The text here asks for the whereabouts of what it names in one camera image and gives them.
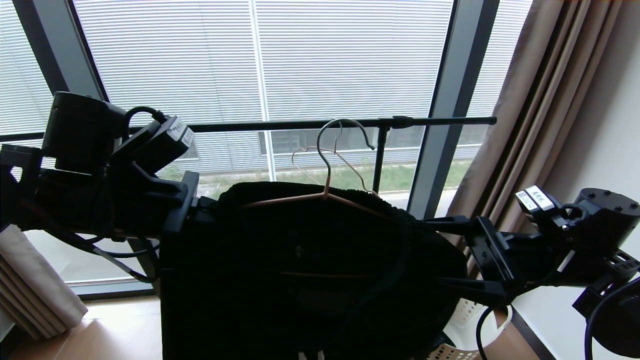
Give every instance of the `grass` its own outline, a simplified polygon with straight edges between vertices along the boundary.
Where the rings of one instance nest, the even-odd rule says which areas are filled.
[[[451,163],[451,168],[445,181],[445,188],[458,187],[470,164],[471,160],[454,160]],[[373,166],[366,165],[356,168],[363,177],[367,188],[371,188],[373,184]],[[306,171],[317,182],[324,184],[326,169]],[[415,165],[383,166],[380,192],[409,191],[413,183],[414,172]],[[163,179],[179,181],[182,178],[182,173],[177,167],[170,165],[164,169],[160,176]],[[315,184],[313,180],[297,170],[277,172],[276,177],[278,181],[288,183]],[[265,170],[260,170],[253,174],[201,174],[199,194],[217,199],[221,193],[227,191],[233,184],[252,181],[269,181],[269,174]],[[331,186],[341,189],[362,189],[360,179],[347,166],[332,169]]]

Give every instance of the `wire hanger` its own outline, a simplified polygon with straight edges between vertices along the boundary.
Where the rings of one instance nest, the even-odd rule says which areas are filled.
[[[320,155],[320,157],[322,158],[322,160],[324,161],[324,163],[326,164],[327,167],[327,176],[326,176],[326,182],[324,183],[324,191],[321,193],[315,193],[315,194],[310,194],[310,195],[299,195],[299,196],[292,196],[292,197],[284,197],[281,199],[271,199],[271,200],[263,200],[263,201],[258,201],[258,202],[252,202],[249,204],[245,204],[244,206],[241,206],[241,208],[254,208],[257,206],[265,206],[265,205],[271,205],[271,204],[280,204],[283,202],[294,202],[294,201],[301,201],[301,200],[309,200],[309,199],[333,199],[336,200],[338,202],[341,202],[343,204],[347,204],[351,207],[360,209],[362,211],[366,211],[370,214],[376,215],[378,217],[381,218],[386,218],[388,219],[388,217],[386,217],[385,215],[382,215],[381,213],[378,213],[375,210],[369,209],[366,206],[362,206],[356,202],[353,202],[351,200],[347,200],[347,199],[343,199],[342,197],[336,196],[332,193],[329,192],[329,184],[331,183],[331,165],[329,164],[329,161],[326,159],[326,157],[324,156],[324,154],[322,153],[322,147],[320,146],[320,138],[322,137],[322,134],[324,133],[324,130],[327,130],[331,125],[334,125],[336,123],[340,123],[340,122],[349,122],[350,124],[354,124],[355,126],[357,126],[358,128],[360,128],[360,130],[362,130],[362,133],[364,135],[364,140],[368,146],[368,148],[370,148],[371,150],[375,150],[375,147],[373,145],[371,145],[369,143],[369,137],[367,136],[367,132],[364,129],[364,126],[362,126],[359,122],[355,121],[355,120],[350,120],[350,119],[334,119],[331,120],[329,122],[327,122],[322,129],[320,129],[320,133],[318,133],[318,137],[316,140],[316,148],[318,151],[318,154]]]
[[[333,143],[333,150],[330,149],[326,149],[324,147],[321,148],[321,150],[325,150],[325,151],[331,151],[332,153],[334,153],[338,158],[340,158],[340,160],[342,160],[342,162],[344,162],[351,170],[353,170],[353,172],[356,173],[356,175],[358,176],[358,178],[360,178],[360,183],[362,184],[362,188],[364,189],[364,191],[370,193],[371,195],[375,196],[375,197],[380,197],[375,191],[373,190],[369,190],[367,189],[367,186],[364,183],[364,178],[362,177],[362,175],[360,175],[360,173],[358,172],[358,170],[356,170],[355,167],[353,167],[353,165],[351,165],[347,159],[345,159],[344,157],[342,157],[342,155],[340,155],[338,153],[338,139],[340,138],[340,136],[342,136],[342,123],[339,122],[338,124],[340,124],[340,134],[338,134],[338,136],[335,138],[335,141]],[[294,161],[294,157],[295,155],[299,152],[308,152],[309,149],[317,149],[317,146],[307,146],[307,147],[299,147],[297,148],[292,154],[291,154],[291,165],[293,165],[295,168],[297,168],[302,174],[305,174],[309,179],[311,179],[314,183],[320,185],[320,182],[316,179],[314,179],[311,175],[309,175],[306,171],[304,171],[301,167],[296,165],[296,162]]]

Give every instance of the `white label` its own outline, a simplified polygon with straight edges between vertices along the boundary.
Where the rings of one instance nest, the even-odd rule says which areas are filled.
[[[554,208],[554,203],[549,200],[545,193],[540,190],[536,185],[527,188],[527,193],[531,195],[533,201],[535,201],[542,210],[549,210]]]
[[[516,192],[516,196],[518,197],[520,202],[525,206],[525,208],[527,208],[527,210],[530,211],[538,208],[538,205],[536,205],[536,203],[533,202],[533,200],[527,195],[526,192],[524,191]]]
[[[193,130],[187,127],[187,131],[184,132],[184,136],[182,137],[182,143],[187,145],[187,147],[191,147],[191,142],[193,142]]]
[[[173,122],[173,125],[171,125],[171,128],[169,128],[169,130],[166,131],[167,134],[169,134],[169,136],[174,139],[175,141],[180,140],[180,136],[182,136],[182,133],[187,129],[187,125],[185,125],[185,123],[182,122],[182,120],[180,120],[180,118],[175,119],[175,121]]]

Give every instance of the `beige curtain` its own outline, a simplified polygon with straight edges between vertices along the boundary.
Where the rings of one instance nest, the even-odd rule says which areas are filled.
[[[544,185],[562,149],[620,2],[534,0],[483,145],[449,215],[488,216],[515,231],[524,216],[513,194]],[[459,238],[451,240],[462,248]]]
[[[87,312],[15,225],[0,233],[0,310],[34,339],[77,326]]]

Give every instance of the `white plastic basket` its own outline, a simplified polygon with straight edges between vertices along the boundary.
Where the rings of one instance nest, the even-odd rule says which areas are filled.
[[[444,327],[444,333],[455,344],[452,347],[448,344],[440,345],[436,350],[427,356],[427,360],[472,360],[478,355],[476,345],[476,326],[480,315],[486,306],[472,302],[467,299],[460,299],[451,319]],[[494,313],[490,313],[484,320],[480,336],[483,347],[492,343],[502,333],[504,328],[511,322],[513,309],[507,307],[507,318],[498,326]]]

